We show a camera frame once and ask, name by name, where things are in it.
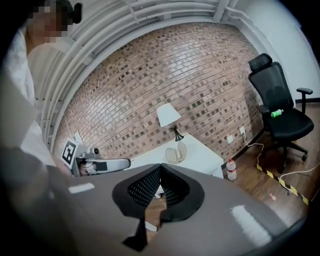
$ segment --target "chair armrest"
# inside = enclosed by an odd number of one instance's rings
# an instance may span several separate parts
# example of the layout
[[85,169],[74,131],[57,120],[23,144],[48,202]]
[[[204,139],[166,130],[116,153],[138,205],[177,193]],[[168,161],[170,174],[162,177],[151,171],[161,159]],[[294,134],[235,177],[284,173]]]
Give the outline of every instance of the chair armrest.
[[265,105],[258,106],[258,110],[263,116],[270,114],[270,110]]
[[298,92],[298,93],[302,93],[302,94],[308,94],[308,95],[311,95],[311,94],[313,94],[314,92],[311,90],[311,89],[308,89],[308,88],[298,88],[298,89],[296,89],[296,91]]
[[314,92],[308,88],[298,88],[296,89],[297,92],[302,93],[302,113],[306,113],[306,94],[311,95]]

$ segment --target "chair headrest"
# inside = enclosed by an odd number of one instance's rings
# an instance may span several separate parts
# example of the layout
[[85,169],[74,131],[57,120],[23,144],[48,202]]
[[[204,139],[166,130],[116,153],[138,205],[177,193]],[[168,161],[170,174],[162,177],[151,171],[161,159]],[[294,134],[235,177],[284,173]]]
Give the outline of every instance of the chair headrest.
[[250,69],[252,72],[263,70],[270,66],[272,61],[272,58],[268,54],[262,53],[249,61]]

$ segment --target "brick wall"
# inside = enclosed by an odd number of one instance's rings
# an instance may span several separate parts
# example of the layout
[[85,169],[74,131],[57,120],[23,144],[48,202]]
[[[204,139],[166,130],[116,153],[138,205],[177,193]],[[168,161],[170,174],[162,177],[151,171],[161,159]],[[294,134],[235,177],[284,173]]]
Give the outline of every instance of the brick wall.
[[84,81],[64,113],[54,154],[79,131],[103,157],[133,158],[174,139],[156,112],[171,103],[181,115],[179,132],[226,161],[245,146],[239,127],[248,141],[262,129],[260,98],[248,80],[248,61],[257,55],[234,26],[188,23],[145,34]]

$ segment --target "plastic bottle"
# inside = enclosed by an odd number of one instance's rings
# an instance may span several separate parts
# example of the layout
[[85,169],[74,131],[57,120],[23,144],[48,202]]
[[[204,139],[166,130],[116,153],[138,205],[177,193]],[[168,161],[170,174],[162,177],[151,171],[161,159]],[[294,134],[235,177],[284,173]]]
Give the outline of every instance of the plastic bottle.
[[277,116],[280,116],[283,113],[283,109],[278,109],[277,111],[271,112],[271,117],[275,118]]
[[226,163],[226,168],[228,169],[228,179],[234,181],[237,178],[236,163],[231,158]]

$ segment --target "white table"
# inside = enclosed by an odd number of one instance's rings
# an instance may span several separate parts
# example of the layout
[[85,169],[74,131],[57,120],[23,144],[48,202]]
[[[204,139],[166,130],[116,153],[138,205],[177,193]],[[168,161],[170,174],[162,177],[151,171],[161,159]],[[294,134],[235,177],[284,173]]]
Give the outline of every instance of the white table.
[[[186,146],[187,155],[182,162],[175,165],[223,179],[221,168],[221,165],[224,164],[223,159],[189,133],[183,134],[183,136],[182,142]],[[173,138],[167,143],[131,159],[131,166],[128,169],[148,164],[168,164],[165,156],[166,148],[176,149],[177,146],[178,142]]]

